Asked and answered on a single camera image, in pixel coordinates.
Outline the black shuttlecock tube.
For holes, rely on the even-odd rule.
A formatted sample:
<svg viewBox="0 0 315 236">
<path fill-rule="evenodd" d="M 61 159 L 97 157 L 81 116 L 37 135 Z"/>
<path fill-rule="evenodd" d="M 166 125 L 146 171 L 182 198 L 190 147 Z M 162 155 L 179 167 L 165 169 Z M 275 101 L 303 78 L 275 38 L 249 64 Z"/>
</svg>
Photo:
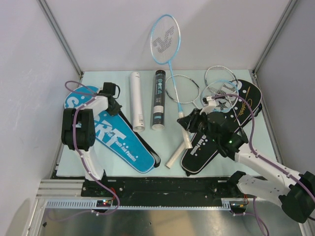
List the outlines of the black shuttlecock tube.
<svg viewBox="0 0 315 236">
<path fill-rule="evenodd" d="M 152 129 L 159 131 L 164 129 L 166 72 L 157 70 L 154 82 Z"/>
</svg>

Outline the blue racket cover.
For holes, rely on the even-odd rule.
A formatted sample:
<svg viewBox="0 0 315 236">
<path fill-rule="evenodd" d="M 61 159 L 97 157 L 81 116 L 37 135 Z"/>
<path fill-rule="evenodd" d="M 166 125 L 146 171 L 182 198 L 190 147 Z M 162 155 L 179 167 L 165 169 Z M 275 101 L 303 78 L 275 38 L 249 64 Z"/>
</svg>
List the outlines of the blue racket cover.
<svg viewBox="0 0 315 236">
<path fill-rule="evenodd" d="M 93 91 L 100 89 L 88 87 Z M 70 93 L 65 99 L 64 108 L 78 107 L 87 100 L 87 97 Z M 121 111 L 115 116 L 103 111 L 94 118 L 94 124 L 95 141 L 100 141 L 138 172 L 144 174 L 159 166 L 160 157 L 139 134 L 133 132 L 132 125 Z"/>
</svg>

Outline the white shuttlecock tube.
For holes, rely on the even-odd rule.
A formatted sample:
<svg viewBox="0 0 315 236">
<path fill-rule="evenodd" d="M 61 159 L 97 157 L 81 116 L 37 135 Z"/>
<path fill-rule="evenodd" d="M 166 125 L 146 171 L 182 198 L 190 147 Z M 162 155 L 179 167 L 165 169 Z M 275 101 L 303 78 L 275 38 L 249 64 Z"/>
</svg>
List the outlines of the white shuttlecock tube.
<svg viewBox="0 0 315 236">
<path fill-rule="evenodd" d="M 130 75 L 130 95 L 132 108 L 132 129 L 134 132 L 143 132 L 145 130 L 141 80 L 138 72 L 132 72 Z"/>
</svg>

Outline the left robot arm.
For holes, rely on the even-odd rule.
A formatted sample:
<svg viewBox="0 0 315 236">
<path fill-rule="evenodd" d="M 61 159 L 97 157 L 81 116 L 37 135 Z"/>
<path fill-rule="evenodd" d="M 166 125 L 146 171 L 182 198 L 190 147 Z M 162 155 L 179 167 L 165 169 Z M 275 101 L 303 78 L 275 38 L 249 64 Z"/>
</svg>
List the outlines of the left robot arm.
<svg viewBox="0 0 315 236">
<path fill-rule="evenodd" d="M 93 91 L 88 86 L 76 82 L 79 87 L 71 90 L 67 84 L 75 81 L 67 81 L 65 88 L 71 94 L 87 97 L 88 100 L 78 107 L 65 108 L 62 121 L 62 143 L 70 150 L 76 151 L 85 169 L 85 178 L 95 182 L 92 190 L 98 196 L 104 196 L 109 191 L 108 182 L 102 180 L 105 175 L 94 149 L 96 140 L 94 119 L 99 113 L 106 111 L 110 116 L 118 115 L 121 105 L 116 101 L 120 96 L 120 87 L 111 82 L 104 82 L 103 87 Z"/>
</svg>

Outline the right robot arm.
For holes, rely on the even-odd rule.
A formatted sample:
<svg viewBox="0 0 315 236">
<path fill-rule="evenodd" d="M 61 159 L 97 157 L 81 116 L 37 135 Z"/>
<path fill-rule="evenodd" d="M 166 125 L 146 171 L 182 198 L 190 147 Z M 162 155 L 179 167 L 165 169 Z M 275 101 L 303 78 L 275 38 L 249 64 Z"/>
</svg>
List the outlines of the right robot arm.
<svg viewBox="0 0 315 236">
<path fill-rule="evenodd" d="M 222 113 L 205 114 L 199 109 L 177 123 L 191 133 L 200 132 L 215 144 L 221 156 L 246 165 L 264 179 L 236 172 L 227 185 L 233 197 L 249 194 L 270 201 L 298 223 L 305 223 L 315 210 L 315 176 L 290 169 L 263 157 L 246 139 L 235 133 Z"/>
</svg>

